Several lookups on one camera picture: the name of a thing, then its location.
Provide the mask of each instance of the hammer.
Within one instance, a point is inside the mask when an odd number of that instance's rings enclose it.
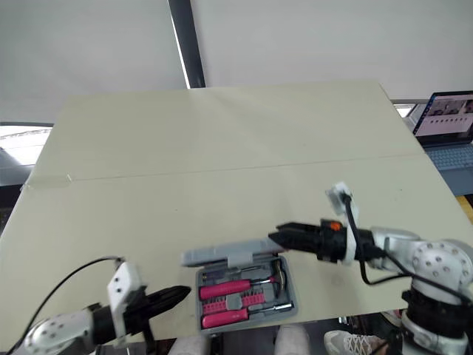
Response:
[[[220,283],[219,285],[203,286],[199,290],[201,300],[208,300],[212,297],[225,296],[226,294],[235,294],[251,289],[256,285],[263,285],[265,283],[276,283],[276,298],[285,290],[286,287],[286,273],[282,270],[281,260],[273,261],[274,274],[267,279],[259,280],[235,280],[227,283]]]

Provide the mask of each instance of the beige tabletop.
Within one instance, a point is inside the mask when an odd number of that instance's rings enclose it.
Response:
[[[0,239],[0,349],[16,341],[67,272],[94,257],[126,256],[149,291],[193,287],[195,270],[180,267],[181,252],[262,238],[290,220],[335,217],[324,190],[340,180],[355,194],[362,227],[407,229],[430,240],[452,232],[467,243],[472,237],[441,176],[373,82],[77,98],[52,131]],[[404,304],[406,280],[369,287],[356,264],[322,263],[296,251],[285,256],[299,312],[284,322]],[[107,303],[112,272],[112,265],[85,270],[40,318]],[[195,334],[194,307],[192,291],[152,320],[155,336]]]

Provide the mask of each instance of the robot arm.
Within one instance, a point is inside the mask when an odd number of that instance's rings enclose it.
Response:
[[[98,345],[126,334],[143,332],[147,353],[153,353],[154,337],[149,319],[173,308],[191,289],[173,286],[145,294],[137,269],[124,262],[108,285],[110,305],[91,305],[81,311],[59,314],[33,326],[12,355],[84,355]]]
[[[343,264],[357,260],[362,269],[366,262],[372,268],[412,277],[411,289],[402,294],[408,303],[402,319],[403,353],[464,354],[465,330],[473,316],[468,290],[473,281],[473,248],[456,240],[425,241],[399,229],[357,229],[349,223],[349,214],[353,221],[358,209],[346,185],[335,185],[327,195],[336,213],[346,216],[347,226],[334,220],[321,220],[320,226],[286,223],[269,238],[286,249],[314,253],[318,260]]]

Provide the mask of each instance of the black cable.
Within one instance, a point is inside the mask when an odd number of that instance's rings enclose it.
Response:
[[[39,312],[41,311],[41,309],[44,307],[44,305],[46,304],[46,302],[51,298],[51,296],[58,290],[58,288],[60,288],[68,279],[70,279],[72,276],[74,276],[75,274],[77,274],[80,270],[88,267],[88,266],[91,266],[91,265],[94,265],[96,263],[100,263],[102,261],[106,261],[106,260],[114,260],[118,263],[121,263],[123,261],[123,258],[121,257],[116,257],[116,256],[111,256],[111,257],[99,257],[98,259],[95,259],[93,261],[90,261],[88,262],[87,264],[84,264],[78,268],[76,268],[73,272],[71,272],[70,274],[68,274],[65,278],[62,279],[62,281],[60,281],[59,284],[56,285],[56,287],[54,287],[52,289],[52,291],[46,296],[46,298],[44,299],[44,301],[40,304],[40,306],[38,307],[38,309],[36,310],[36,312],[33,314],[33,316],[31,317],[31,320],[28,322],[28,325],[27,327],[25,328],[24,332],[23,332],[23,335],[21,336],[20,340],[18,342],[16,342],[16,344],[14,346],[12,346],[12,348],[5,354],[5,355],[11,355],[12,352],[14,352],[14,350],[17,349],[18,346],[20,346],[22,344],[22,342],[24,341],[24,338],[27,337],[28,335],[28,332],[30,331],[31,329],[31,326],[33,325],[33,323],[35,322],[35,319],[36,317],[38,316]]]
[[[371,351],[370,355],[375,355],[378,351],[380,351],[384,346],[386,346],[388,341],[382,342],[375,350]]]
[[[386,281],[395,280],[395,279],[399,279],[399,278],[402,278],[402,277],[408,277],[409,275],[404,273],[404,274],[384,277],[382,279],[375,280],[375,281],[368,280],[367,270],[366,270],[366,265],[365,265],[366,259],[364,258],[364,250],[363,250],[363,246],[360,242],[360,240],[361,240],[360,234],[358,232],[358,228],[356,228],[355,218],[353,217],[352,206],[351,206],[351,203],[352,203],[351,196],[349,196],[349,195],[343,196],[343,203],[345,205],[345,210],[347,212],[348,223],[350,224],[350,227],[351,227],[352,232],[353,232],[353,236],[355,238],[356,248],[358,250],[358,255],[359,255],[358,261],[359,261],[359,264],[360,264],[360,273],[361,273],[361,278],[362,278],[363,282],[366,283],[367,285],[373,286],[373,285],[377,285],[377,284],[380,284],[380,283],[385,283]]]
[[[436,288],[439,288],[442,291],[448,292],[449,294],[452,294],[453,296],[458,297],[463,303],[469,305],[471,304],[471,300],[465,296],[464,294],[461,294],[458,291],[452,290],[451,288],[448,288],[444,285],[441,285],[440,283],[436,283],[434,281],[431,281],[429,279],[426,279],[425,277],[419,276],[409,270],[407,270],[400,262],[397,260],[395,257],[393,257],[391,254],[388,252],[384,251],[384,255],[390,259],[402,272],[403,274],[399,274],[397,276],[391,276],[391,277],[386,277],[384,279],[376,280],[376,281],[369,281],[367,278],[367,273],[366,273],[366,266],[364,264],[365,259],[364,259],[364,251],[363,251],[363,246],[360,243],[360,237],[358,233],[358,228],[356,227],[355,223],[355,218],[353,218],[353,212],[352,212],[352,206],[351,206],[351,201],[352,198],[349,195],[343,196],[343,202],[345,205],[345,209],[347,212],[347,219],[348,223],[350,224],[350,227],[353,231],[353,236],[355,237],[356,241],[356,246],[358,248],[358,253],[359,253],[359,262],[360,262],[360,272],[361,272],[361,278],[367,285],[377,285],[379,283],[383,283],[389,280],[396,279],[398,277],[412,277],[413,279],[419,280],[423,283],[426,283],[428,285],[434,286]]]
[[[386,257],[389,260],[391,260],[403,273],[409,274],[409,276],[412,277],[413,279],[422,281],[423,283],[439,288],[442,291],[448,292],[449,294],[452,294],[453,296],[456,296],[459,299],[461,299],[461,301],[467,305],[472,302],[467,296],[465,296],[464,294],[461,294],[458,291],[452,290],[451,288],[441,285],[440,283],[436,283],[435,281],[431,281],[429,279],[426,279],[425,277],[414,274],[413,272],[407,270],[395,257],[390,255],[389,253],[385,253],[385,254],[386,254]]]

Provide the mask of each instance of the white wall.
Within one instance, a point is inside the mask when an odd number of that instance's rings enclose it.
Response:
[[[0,1],[0,121],[53,123],[68,95],[184,88],[167,1]]]
[[[208,86],[375,78],[391,98],[473,89],[472,0],[194,0]]]

